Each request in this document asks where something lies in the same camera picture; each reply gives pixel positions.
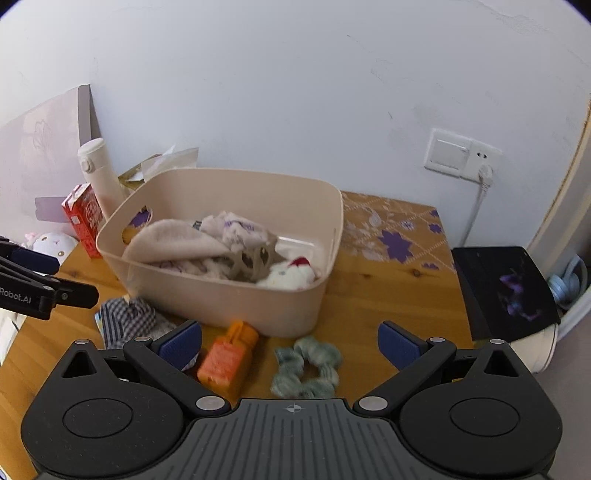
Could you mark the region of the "white wall switch socket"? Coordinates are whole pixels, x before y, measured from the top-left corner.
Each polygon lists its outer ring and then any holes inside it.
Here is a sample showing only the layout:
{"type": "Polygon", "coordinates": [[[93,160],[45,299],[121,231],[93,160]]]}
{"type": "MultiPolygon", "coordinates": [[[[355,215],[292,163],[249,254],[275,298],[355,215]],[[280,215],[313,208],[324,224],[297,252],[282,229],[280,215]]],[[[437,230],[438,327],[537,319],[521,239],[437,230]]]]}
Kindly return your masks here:
{"type": "Polygon", "coordinates": [[[503,152],[489,144],[443,129],[433,129],[424,167],[454,178],[480,183],[482,173],[492,174],[503,152]]]}

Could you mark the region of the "brown hair claw clip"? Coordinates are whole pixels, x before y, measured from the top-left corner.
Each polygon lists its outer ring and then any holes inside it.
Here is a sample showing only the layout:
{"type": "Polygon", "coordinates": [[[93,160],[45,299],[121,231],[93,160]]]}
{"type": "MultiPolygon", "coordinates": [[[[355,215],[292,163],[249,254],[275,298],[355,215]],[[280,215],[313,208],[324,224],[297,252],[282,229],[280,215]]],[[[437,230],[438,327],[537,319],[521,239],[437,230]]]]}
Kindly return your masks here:
{"type": "Polygon", "coordinates": [[[279,240],[276,235],[271,235],[266,243],[245,249],[239,252],[230,252],[228,259],[231,261],[231,269],[228,279],[256,283],[270,274],[270,268],[285,258],[276,251],[276,243],[279,240]]]}

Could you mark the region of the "red white carton box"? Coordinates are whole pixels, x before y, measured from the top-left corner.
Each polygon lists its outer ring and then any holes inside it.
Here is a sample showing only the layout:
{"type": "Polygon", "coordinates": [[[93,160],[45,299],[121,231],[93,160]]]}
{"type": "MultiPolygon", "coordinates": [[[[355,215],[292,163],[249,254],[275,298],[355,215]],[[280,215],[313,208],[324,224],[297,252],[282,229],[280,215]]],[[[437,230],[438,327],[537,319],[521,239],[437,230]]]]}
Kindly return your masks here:
{"type": "Polygon", "coordinates": [[[89,183],[77,185],[61,206],[88,257],[101,258],[96,238],[104,224],[104,217],[92,186],[89,183]]]}

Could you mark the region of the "lilac bed headboard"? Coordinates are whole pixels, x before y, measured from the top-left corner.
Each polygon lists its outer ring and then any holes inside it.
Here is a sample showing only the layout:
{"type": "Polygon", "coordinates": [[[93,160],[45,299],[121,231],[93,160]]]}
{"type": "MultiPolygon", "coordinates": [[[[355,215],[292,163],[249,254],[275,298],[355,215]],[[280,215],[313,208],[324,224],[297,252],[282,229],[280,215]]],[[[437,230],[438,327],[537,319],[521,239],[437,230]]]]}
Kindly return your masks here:
{"type": "Polygon", "coordinates": [[[80,85],[1,127],[1,234],[74,233],[61,203],[84,182],[77,152],[100,135],[92,93],[80,85]]]}

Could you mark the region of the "orange plastic bottle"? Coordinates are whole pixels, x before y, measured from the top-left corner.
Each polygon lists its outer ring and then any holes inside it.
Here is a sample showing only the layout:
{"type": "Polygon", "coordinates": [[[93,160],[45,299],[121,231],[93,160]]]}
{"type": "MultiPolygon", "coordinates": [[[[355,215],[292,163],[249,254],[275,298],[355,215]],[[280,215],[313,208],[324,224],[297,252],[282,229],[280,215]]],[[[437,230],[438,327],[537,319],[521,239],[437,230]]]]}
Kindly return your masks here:
{"type": "Polygon", "coordinates": [[[197,369],[198,381],[211,392],[228,401],[235,401],[249,373],[258,341],[259,333],[252,325],[243,321],[233,322],[207,351],[197,369]]]}

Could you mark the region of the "white plush doll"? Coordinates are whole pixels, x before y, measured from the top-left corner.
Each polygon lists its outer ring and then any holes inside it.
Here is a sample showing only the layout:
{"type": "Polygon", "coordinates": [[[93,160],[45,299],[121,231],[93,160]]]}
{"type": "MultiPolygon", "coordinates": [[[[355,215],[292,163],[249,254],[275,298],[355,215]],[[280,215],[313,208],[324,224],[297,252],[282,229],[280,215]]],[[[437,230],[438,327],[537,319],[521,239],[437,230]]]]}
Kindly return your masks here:
{"type": "Polygon", "coordinates": [[[54,257],[62,265],[78,245],[78,240],[62,232],[29,233],[23,246],[37,253],[54,257]]]}

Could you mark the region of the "beige plastic storage basket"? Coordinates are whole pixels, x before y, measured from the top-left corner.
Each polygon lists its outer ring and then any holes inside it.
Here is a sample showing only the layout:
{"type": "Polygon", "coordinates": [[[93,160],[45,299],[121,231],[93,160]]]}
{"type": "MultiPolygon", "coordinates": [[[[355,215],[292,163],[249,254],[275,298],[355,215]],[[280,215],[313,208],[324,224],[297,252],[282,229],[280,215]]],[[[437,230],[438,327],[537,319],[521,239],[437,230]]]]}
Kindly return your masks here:
{"type": "Polygon", "coordinates": [[[304,177],[211,168],[160,173],[96,244],[127,292],[204,324],[315,329],[344,227],[342,193],[304,177]]]}

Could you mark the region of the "green striped scrunchie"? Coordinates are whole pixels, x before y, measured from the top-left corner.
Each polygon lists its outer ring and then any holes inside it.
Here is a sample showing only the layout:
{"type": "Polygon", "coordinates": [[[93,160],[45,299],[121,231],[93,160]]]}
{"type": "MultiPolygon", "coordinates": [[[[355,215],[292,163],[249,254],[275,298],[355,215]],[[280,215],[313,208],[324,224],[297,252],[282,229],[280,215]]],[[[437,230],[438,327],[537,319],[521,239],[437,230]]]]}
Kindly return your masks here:
{"type": "Polygon", "coordinates": [[[339,387],[342,353],[335,345],[314,336],[298,339],[290,347],[277,347],[277,372],[270,392],[280,399],[328,399],[339,387]]]}

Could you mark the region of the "beige fleece cloth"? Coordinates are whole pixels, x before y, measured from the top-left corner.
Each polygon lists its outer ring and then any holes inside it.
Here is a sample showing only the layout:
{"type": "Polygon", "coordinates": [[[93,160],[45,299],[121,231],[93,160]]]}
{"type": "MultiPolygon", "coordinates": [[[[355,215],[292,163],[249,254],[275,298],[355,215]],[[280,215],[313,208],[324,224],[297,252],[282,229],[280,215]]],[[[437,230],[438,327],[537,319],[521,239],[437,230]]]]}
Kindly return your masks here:
{"type": "Polygon", "coordinates": [[[144,227],[126,246],[122,258],[158,268],[228,279],[230,267],[215,261],[228,254],[221,241],[181,220],[159,220],[144,227]]]}

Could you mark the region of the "white plush toy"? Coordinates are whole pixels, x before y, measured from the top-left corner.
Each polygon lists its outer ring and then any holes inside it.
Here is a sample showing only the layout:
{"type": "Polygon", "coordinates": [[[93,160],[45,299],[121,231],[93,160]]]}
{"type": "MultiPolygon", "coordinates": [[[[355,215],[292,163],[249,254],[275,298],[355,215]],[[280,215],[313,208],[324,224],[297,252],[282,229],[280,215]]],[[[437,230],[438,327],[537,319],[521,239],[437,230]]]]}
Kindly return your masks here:
{"type": "Polygon", "coordinates": [[[297,257],[294,260],[286,260],[273,264],[270,273],[256,282],[259,287],[279,289],[287,291],[302,290],[315,282],[314,268],[305,257],[297,257]]]}

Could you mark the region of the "blue headphones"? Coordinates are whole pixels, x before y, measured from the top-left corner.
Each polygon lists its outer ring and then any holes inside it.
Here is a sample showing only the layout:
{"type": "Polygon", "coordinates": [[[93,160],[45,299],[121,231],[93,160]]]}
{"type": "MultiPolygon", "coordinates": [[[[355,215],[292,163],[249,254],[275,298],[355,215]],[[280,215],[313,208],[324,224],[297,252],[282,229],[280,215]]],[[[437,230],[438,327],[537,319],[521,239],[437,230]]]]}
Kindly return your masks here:
{"type": "Polygon", "coordinates": [[[562,276],[553,274],[548,278],[548,286],[555,303],[568,310],[585,293],[587,281],[586,264],[580,256],[575,255],[562,276]]]}

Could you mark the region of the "pink patterned sock bundle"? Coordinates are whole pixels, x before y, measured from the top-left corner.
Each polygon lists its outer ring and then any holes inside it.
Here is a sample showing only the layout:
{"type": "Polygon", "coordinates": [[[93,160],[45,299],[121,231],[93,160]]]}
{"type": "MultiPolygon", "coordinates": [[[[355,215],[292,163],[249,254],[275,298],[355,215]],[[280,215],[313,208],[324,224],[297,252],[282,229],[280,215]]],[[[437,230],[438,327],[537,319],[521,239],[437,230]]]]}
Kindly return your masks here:
{"type": "Polygon", "coordinates": [[[205,217],[199,230],[221,241],[232,252],[263,246],[270,240],[270,232],[259,223],[225,211],[205,217]]]}

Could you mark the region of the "blue checked fabric scrunchie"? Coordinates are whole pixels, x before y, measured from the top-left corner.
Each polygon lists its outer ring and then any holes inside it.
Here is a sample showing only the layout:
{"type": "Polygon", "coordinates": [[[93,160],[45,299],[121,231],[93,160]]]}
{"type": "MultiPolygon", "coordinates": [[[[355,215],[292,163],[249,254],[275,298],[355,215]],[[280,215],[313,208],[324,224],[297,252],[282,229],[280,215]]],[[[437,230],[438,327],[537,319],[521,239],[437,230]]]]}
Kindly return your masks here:
{"type": "Polygon", "coordinates": [[[136,337],[157,340],[175,328],[155,308],[141,298],[119,297],[105,301],[99,308],[106,349],[122,349],[136,337]]]}

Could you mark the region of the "white thermos bottle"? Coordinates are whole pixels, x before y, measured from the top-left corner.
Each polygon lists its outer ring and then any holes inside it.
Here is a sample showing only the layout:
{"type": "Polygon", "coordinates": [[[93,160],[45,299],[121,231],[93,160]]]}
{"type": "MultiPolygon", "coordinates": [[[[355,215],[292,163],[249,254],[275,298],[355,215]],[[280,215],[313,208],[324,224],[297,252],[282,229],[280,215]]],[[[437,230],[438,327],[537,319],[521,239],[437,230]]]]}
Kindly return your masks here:
{"type": "Polygon", "coordinates": [[[115,174],[103,138],[80,146],[77,158],[84,178],[93,189],[103,216],[108,219],[124,202],[125,194],[115,174]]]}

